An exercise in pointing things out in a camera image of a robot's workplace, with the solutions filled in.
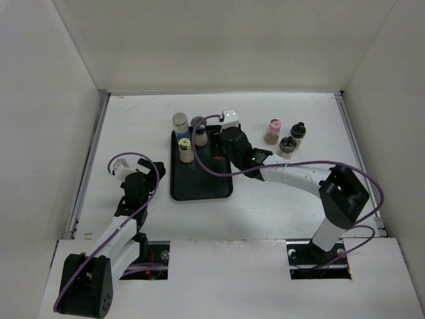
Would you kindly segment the clear dome cap spice bottle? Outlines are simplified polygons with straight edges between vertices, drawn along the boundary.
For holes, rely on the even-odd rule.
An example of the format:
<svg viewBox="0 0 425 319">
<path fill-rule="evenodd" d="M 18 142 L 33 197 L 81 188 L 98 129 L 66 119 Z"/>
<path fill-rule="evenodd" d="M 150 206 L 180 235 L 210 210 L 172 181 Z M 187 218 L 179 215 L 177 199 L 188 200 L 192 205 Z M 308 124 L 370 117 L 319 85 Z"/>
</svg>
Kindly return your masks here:
<svg viewBox="0 0 425 319">
<path fill-rule="evenodd" d="M 194 145 L 198 147 L 206 146 L 208 142 L 206 132 L 207 122 L 203 120 L 202 116 L 195 116 L 191 120 L 191 126 L 192 128 L 196 128 L 195 130 L 193 130 L 195 133 L 195 137 L 192 138 L 192 142 L 194 143 Z"/>
</svg>

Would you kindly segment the yellow cap sauce bottle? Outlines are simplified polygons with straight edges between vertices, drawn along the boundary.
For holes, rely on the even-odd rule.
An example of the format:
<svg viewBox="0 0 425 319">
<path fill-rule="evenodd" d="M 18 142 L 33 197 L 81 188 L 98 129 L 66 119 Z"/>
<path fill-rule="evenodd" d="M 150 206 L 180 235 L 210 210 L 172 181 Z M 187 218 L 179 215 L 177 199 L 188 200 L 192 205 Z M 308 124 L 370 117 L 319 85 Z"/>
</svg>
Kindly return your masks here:
<svg viewBox="0 0 425 319">
<path fill-rule="evenodd" d="M 191 147 L 191 141 L 188 138 L 181 138 L 178 142 L 179 159 L 183 163 L 191 163 L 195 156 Z"/>
</svg>

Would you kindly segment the pink cap spice bottle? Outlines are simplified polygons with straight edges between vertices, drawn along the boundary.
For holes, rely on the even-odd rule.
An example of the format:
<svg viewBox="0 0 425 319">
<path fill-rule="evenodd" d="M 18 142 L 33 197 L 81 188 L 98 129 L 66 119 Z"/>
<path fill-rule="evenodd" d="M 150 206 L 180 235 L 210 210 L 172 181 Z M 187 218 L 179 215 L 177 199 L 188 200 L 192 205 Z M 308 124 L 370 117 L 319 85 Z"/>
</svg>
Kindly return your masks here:
<svg viewBox="0 0 425 319">
<path fill-rule="evenodd" d="M 271 119 L 263 136 L 264 141 L 269 145 L 277 144 L 280 138 L 281 127 L 282 122 L 279 119 Z"/>
</svg>

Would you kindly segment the blue label silver cap bottle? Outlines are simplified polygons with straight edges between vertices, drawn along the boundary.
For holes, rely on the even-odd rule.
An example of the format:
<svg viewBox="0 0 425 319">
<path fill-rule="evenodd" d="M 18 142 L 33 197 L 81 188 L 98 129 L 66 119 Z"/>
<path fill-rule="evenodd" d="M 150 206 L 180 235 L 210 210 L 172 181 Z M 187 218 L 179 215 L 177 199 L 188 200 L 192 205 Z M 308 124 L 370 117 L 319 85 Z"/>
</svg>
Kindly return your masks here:
<svg viewBox="0 0 425 319">
<path fill-rule="evenodd" d="M 172 117 L 172 122 L 174 125 L 174 133 L 177 141 L 183 138 L 190 138 L 189 125 L 187 121 L 187 115 L 185 113 L 175 113 Z"/>
</svg>

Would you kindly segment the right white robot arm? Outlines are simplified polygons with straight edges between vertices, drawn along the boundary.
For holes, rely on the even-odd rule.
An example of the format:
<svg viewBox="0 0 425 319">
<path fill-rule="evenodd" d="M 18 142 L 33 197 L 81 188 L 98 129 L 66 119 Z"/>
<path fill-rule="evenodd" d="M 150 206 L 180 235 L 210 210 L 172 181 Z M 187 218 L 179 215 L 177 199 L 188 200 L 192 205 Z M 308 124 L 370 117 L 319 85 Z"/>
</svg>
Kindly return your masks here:
<svg viewBox="0 0 425 319">
<path fill-rule="evenodd" d="M 320 169 L 291 166 L 268 150 L 252 147 L 246 134 L 237 127 L 221 130 L 216 140 L 218 153 L 226 155 L 246 177 L 281 183 L 320 199 L 325 217 L 309 241 L 305 254 L 314 263 L 326 263 L 337 241 L 355 225 L 369 200 L 369 192 L 352 169 L 335 163 L 324 170 L 329 175 L 321 179 Z"/>
</svg>

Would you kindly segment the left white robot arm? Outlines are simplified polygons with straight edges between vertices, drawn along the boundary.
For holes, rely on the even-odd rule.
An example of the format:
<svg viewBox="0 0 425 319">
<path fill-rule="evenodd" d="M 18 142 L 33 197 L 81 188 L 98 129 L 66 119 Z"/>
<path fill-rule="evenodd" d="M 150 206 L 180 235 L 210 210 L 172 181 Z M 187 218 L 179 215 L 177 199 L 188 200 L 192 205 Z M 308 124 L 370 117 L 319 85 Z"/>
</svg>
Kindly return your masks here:
<svg viewBox="0 0 425 319">
<path fill-rule="evenodd" d="M 54 312 L 105 318 L 119 279 L 167 269 L 167 261 L 149 250 L 147 236 L 140 231 L 147 218 L 148 203 L 165 175 L 165 166 L 145 156 L 139 158 L 137 165 L 130 167 L 122 156 L 109 162 L 108 171 L 120 181 L 124 196 L 98 240 L 86 252 L 66 257 Z"/>
</svg>

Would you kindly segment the black knob cap bottle front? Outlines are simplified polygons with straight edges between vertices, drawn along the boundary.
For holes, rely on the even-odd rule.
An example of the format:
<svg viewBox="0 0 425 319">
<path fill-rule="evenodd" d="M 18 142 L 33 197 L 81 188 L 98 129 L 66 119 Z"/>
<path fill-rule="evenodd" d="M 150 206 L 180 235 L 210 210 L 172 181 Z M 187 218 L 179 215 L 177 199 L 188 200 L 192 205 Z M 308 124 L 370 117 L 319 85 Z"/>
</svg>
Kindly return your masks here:
<svg viewBox="0 0 425 319">
<path fill-rule="evenodd" d="M 295 152 L 297 143 L 292 136 L 287 136 L 282 138 L 279 147 L 277 150 L 277 154 L 287 160 L 290 160 L 293 153 Z"/>
</svg>

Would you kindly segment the black knob cap bottle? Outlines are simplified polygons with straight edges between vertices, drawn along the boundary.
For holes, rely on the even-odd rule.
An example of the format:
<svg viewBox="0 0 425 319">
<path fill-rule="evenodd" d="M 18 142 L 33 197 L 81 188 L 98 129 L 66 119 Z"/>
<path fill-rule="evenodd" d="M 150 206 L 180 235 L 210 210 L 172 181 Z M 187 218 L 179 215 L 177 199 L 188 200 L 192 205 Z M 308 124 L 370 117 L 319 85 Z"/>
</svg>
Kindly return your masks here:
<svg viewBox="0 0 425 319">
<path fill-rule="evenodd" d="M 290 136 L 296 141 L 296 149 L 298 149 L 305 137 L 306 128 L 303 122 L 298 122 L 291 127 Z"/>
<path fill-rule="evenodd" d="M 292 136 L 287 136 L 282 138 L 279 147 L 277 150 L 277 154 L 287 160 L 290 160 L 293 153 L 295 152 L 297 143 Z"/>
</svg>

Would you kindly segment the black knob cap bottle rear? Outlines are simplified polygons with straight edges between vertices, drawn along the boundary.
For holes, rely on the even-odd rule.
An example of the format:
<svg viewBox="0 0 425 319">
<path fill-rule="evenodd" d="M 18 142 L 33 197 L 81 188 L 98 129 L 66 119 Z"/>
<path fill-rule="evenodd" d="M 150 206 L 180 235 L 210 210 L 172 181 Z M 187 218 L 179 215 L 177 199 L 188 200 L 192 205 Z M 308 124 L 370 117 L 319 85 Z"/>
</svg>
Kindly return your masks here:
<svg viewBox="0 0 425 319">
<path fill-rule="evenodd" d="M 296 149 L 298 149 L 305 137 L 306 128 L 303 122 L 298 122 L 291 127 L 290 136 L 296 141 Z"/>
</svg>

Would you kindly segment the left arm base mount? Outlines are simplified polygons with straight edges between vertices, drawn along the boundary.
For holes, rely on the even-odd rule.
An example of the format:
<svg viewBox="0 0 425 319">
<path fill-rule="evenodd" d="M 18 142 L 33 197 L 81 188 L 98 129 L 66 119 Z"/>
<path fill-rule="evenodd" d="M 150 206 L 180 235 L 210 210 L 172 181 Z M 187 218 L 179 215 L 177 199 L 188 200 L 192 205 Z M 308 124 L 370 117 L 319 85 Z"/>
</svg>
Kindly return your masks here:
<svg viewBox="0 0 425 319">
<path fill-rule="evenodd" d="M 169 241 L 150 241 L 140 256 L 125 270 L 121 280 L 167 280 Z"/>
</svg>

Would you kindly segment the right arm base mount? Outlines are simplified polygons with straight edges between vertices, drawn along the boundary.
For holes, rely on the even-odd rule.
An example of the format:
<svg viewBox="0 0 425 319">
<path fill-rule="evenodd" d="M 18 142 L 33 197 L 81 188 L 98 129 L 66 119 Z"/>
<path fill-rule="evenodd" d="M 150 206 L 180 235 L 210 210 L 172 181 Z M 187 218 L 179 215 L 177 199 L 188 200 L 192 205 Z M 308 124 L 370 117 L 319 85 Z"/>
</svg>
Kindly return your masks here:
<svg viewBox="0 0 425 319">
<path fill-rule="evenodd" d="M 351 270 L 342 240 L 329 252 L 313 246 L 309 241 L 287 241 L 286 250 L 291 279 L 351 279 Z"/>
</svg>

